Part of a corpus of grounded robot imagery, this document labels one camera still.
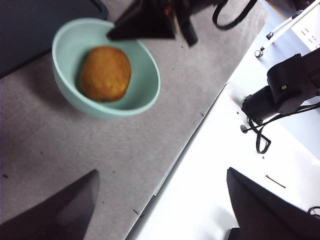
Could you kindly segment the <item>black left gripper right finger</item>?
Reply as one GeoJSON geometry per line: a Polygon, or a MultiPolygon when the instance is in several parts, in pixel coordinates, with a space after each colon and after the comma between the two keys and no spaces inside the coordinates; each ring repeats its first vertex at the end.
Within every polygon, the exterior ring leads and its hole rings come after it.
{"type": "Polygon", "coordinates": [[[232,209],[244,240],[318,240],[320,221],[230,167],[232,209]]]}

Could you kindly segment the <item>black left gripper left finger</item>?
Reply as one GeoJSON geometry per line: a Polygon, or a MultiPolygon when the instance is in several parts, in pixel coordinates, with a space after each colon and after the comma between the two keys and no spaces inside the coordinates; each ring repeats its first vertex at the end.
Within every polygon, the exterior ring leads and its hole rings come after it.
{"type": "Polygon", "coordinates": [[[83,240],[95,211],[100,173],[94,169],[38,205],[0,225],[2,240],[83,240]]]}

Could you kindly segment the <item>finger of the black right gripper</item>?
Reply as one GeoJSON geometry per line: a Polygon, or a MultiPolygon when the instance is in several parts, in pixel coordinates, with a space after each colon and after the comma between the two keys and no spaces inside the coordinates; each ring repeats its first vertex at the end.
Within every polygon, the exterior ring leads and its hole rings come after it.
{"type": "Polygon", "coordinates": [[[184,17],[182,15],[177,15],[177,22],[185,41],[189,47],[194,46],[198,42],[198,36],[195,32],[194,26],[191,22],[189,16],[184,17]]]}
{"type": "Polygon", "coordinates": [[[111,40],[174,39],[174,6],[169,0],[135,0],[114,22],[111,40]]]}

